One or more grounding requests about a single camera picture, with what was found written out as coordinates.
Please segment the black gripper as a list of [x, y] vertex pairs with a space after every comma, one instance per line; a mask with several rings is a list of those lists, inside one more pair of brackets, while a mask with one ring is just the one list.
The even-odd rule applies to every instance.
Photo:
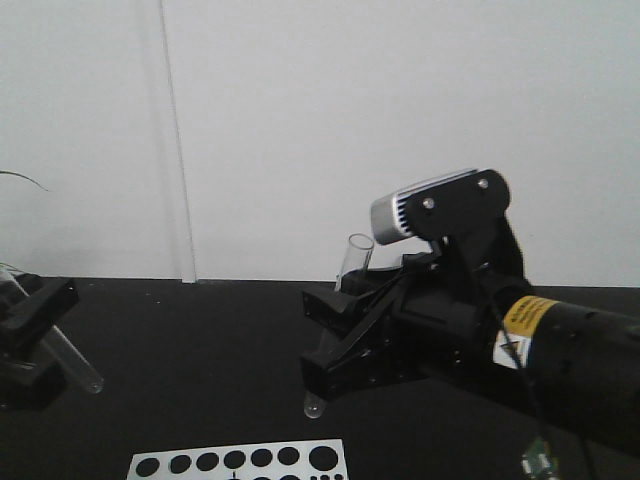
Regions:
[[404, 254], [397, 267], [352, 270], [338, 290], [302, 290], [304, 316], [329, 336], [327, 345], [300, 357], [307, 391], [337, 400], [413, 381], [395, 320], [431, 375], [465, 385], [522, 383], [506, 320], [532, 287], [508, 221], [418, 236], [432, 252]]

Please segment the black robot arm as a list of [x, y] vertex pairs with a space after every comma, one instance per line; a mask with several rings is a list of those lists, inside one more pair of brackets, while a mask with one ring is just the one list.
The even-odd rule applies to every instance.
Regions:
[[397, 268], [303, 291], [331, 343], [301, 358], [325, 401], [437, 380], [629, 455], [639, 452], [639, 322], [539, 296], [505, 220], [446, 235]]

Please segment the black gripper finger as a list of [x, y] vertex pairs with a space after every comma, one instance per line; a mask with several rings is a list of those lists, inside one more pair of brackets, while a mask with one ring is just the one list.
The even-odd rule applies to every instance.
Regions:
[[36, 349], [25, 358], [1, 356], [1, 409], [43, 410], [67, 388], [58, 361], [46, 350]]
[[19, 277], [1, 283], [1, 352], [26, 355], [79, 302], [71, 278]]

